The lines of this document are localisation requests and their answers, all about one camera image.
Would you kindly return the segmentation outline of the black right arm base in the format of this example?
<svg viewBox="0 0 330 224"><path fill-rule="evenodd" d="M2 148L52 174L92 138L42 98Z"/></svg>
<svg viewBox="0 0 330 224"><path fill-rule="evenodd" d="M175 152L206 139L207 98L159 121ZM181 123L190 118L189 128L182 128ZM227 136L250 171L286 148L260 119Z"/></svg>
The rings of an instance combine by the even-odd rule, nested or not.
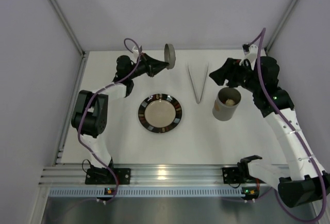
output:
<svg viewBox="0 0 330 224"><path fill-rule="evenodd" d="M245 172L239 167L223 167L223 182L225 184L241 184L246 182Z"/></svg>

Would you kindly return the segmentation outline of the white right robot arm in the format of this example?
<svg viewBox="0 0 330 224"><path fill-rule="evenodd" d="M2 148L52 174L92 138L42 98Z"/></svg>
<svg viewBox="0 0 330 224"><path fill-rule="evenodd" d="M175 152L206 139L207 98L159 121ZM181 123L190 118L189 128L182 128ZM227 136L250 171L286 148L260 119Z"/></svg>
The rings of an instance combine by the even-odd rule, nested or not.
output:
<svg viewBox="0 0 330 224"><path fill-rule="evenodd" d="M238 162L240 177L245 182L260 179L267 183L277 190L287 207L326 201L329 173L312 153L288 92L278 86L279 70L274 58L262 56L254 66L247 59L228 58L209 74L219 86L240 86L252 93L253 102L273 130L289 168L289 175L285 175L279 168L264 164L261 156L252 155Z"/></svg>

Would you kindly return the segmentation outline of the metal serving tongs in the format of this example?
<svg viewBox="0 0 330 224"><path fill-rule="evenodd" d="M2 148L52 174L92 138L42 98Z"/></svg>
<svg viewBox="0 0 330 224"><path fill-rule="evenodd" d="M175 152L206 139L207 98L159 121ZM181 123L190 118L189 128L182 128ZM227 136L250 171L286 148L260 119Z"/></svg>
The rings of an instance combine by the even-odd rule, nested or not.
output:
<svg viewBox="0 0 330 224"><path fill-rule="evenodd" d="M203 98L209 64L205 62L187 63L187 72L192 87L196 104L200 104Z"/></svg>

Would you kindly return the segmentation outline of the grey container lid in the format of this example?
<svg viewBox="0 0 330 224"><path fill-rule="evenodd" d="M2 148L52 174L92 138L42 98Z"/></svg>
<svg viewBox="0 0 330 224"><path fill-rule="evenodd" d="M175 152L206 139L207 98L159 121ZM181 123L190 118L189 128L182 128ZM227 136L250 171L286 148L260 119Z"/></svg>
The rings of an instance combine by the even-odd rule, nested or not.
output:
<svg viewBox="0 0 330 224"><path fill-rule="evenodd" d="M164 60L168 63L167 69L171 70L175 67L176 62L176 54L175 54L175 48L172 44L165 44L164 46Z"/></svg>

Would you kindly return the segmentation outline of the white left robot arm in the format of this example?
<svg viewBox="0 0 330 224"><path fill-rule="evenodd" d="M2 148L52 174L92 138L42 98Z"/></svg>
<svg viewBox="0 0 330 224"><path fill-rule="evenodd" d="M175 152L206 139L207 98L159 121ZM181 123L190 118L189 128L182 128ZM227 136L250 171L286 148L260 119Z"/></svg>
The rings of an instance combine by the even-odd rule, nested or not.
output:
<svg viewBox="0 0 330 224"><path fill-rule="evenodd" d="M153 77L165 68L170 69L175 60L165 57L164 61L159 61L142 53L136 62L122 55L116 63L113 82L96 92L79 92L71 119L71 126L77 130L78 142L90 152L92 165L101 169L109 168L112 161L101 137L107 125L109 102L129 96L134 78L144 74Z"/></svg>

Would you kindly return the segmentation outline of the white steamed bun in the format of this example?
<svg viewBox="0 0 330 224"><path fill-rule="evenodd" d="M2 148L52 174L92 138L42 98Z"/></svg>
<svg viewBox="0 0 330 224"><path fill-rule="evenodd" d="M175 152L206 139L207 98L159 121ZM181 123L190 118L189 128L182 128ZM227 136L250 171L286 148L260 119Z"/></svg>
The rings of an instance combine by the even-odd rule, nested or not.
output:
<svg viewBox="0 0 330 224"><path fill-rule="evenodd" d="M227 99L225 101L225 105L226 106L235 106L236 105L236 102L234 100L232 100L232 99Z"/></svg>

